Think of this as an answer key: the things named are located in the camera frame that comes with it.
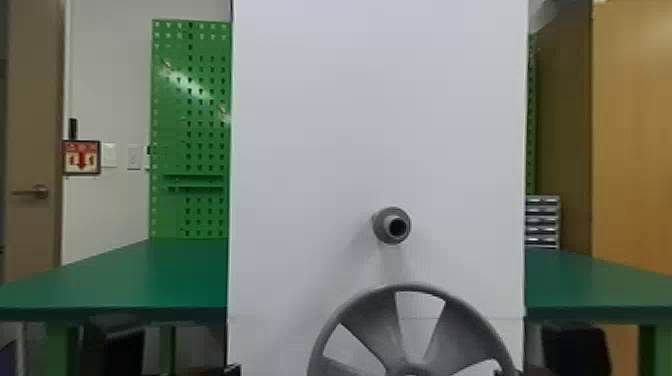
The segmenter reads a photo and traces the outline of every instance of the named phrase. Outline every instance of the wooden cabinet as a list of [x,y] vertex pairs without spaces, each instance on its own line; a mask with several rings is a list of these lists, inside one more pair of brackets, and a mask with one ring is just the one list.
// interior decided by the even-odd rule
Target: wooden cabinet
[[[539,32],[539,190],[563,248],[672,274],[672,1],[574,7]],[[636,329],[610,329],[615,375]]]

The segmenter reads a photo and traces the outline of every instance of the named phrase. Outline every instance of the gray fan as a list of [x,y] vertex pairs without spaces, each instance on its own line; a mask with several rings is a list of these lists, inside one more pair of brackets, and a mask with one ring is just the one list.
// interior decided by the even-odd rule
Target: gray fan
[[[396,294],[415,292],[437,297],[445,305],[424,358],[408,360],[399,324]],[[341,306],[317,337],[308,376],[367,376],[324,355],[334,330],[343,325],[383,364],[386,376],[449,376],[471,365],[496,360],[503,376],[514,376],[504,343],[490,324],[467,303],[424,284],[401,284],[365,292]]]

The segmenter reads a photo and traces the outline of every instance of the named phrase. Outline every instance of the green tabletop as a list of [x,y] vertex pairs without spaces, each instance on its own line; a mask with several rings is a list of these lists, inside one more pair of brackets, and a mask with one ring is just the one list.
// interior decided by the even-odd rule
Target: green tabletop
[[0,288],[0,321],[223,321],[226,240],[146,240]]
[[530,249],[525,305],[531,320],[672,322],[672,277],[565,251]]

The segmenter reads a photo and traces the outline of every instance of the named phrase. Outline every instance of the red sign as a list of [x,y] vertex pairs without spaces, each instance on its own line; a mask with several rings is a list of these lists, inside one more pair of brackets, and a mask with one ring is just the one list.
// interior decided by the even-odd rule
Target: red sign
[[100,141],[63,141],[65,175],[100,175]]

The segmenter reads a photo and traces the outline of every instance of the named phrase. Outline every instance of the white panel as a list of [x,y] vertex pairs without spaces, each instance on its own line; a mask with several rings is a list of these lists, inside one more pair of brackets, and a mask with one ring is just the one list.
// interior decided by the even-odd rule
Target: white panel
[[[518,356],[527,1],[234,5],[231,346],[246,375],[305,373],[338,305],[401,281],[516,322]],[[388,205],[414,220],[399,247],[370,229]]]

